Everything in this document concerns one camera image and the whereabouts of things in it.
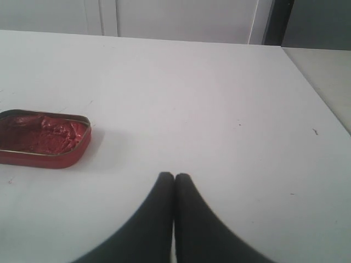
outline table surface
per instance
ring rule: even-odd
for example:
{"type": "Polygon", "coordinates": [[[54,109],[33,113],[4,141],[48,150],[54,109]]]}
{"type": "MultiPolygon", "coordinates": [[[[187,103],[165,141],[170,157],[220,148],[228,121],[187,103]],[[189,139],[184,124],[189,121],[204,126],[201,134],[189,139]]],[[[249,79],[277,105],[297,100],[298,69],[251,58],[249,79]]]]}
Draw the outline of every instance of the table surface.
{"type": "Polygon", "coordinates": [[[351,51],[303,48],[284,51],[351,133],[351,51]]]}
{"type": "Polygon", "coordinates": [[[76,165],[0,165],[0,261],[67,262],[185,172],[277,262],[351,260],[351,138],[279,47],[0,31],[0,108],[86,115],[76,165]]]}

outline metal tin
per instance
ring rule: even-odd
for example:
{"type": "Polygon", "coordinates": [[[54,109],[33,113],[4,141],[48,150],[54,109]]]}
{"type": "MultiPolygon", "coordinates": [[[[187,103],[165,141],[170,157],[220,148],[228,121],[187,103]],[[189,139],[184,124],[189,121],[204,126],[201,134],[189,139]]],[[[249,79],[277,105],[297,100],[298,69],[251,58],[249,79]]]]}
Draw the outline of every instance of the metal tin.
{"type": "Polygon", "coordinates": [[[9,110],[0,113],[0,119],[8,116],[35,116],[45,115],[51,118],[62,118],[68,121],[80,122],[87,127],[82,140],[70,152],[61,153],[59,155],[44,155],[41,153],[19,152],[0,149],[0,163],[24,165],[31,167],[60,169],[72,166],[82,157],[91,139],[91,126],[87,117],[79,115],[67,115],[61,113],[25,111],[25,110],[9,110]]]}

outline cabinet door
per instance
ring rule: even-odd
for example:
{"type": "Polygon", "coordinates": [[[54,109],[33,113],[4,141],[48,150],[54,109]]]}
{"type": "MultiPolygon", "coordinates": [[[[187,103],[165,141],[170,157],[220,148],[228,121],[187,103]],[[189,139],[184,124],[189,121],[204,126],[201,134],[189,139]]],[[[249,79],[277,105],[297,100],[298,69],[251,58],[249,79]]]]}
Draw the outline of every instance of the cabinet door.
{"type": "Polygon", "coordinates": [[[0,29],[117,36],[114,0],[2,0],[0,29]]]}

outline red sauce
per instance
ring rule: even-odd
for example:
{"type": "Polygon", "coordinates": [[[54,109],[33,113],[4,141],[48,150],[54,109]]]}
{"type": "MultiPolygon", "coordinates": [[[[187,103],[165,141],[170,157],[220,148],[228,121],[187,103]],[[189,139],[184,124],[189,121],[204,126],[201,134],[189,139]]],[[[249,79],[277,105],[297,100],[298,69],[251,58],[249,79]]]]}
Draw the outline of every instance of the red sauce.
{"type": "Polygon", "coordinates": [[[59,155],[72,151],[87,127],[75,121],[45,115],[0,119],[0,149],[59,155]]]}

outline open tin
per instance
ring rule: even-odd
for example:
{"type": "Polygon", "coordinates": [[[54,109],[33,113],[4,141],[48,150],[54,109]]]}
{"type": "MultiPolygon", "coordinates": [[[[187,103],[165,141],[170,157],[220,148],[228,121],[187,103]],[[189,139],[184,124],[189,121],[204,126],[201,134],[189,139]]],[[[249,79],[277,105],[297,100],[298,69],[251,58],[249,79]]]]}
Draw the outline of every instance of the open tin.
{"type": "Polygon", "coordinates": [[[25,110],[1,112],[0,163],[52,169],[69,167],[84,154],[90,142],[91,130],[90,121],[84,116],[25,110]],[[22,149],[24,146],[19,146],[19,141],[25,139],[25,144],[29,146],[22,149]],[[57,145],[65,143],[65,148],[50,152],[49,149],[53,148],[51,139],[56,140],[57,145]]]}

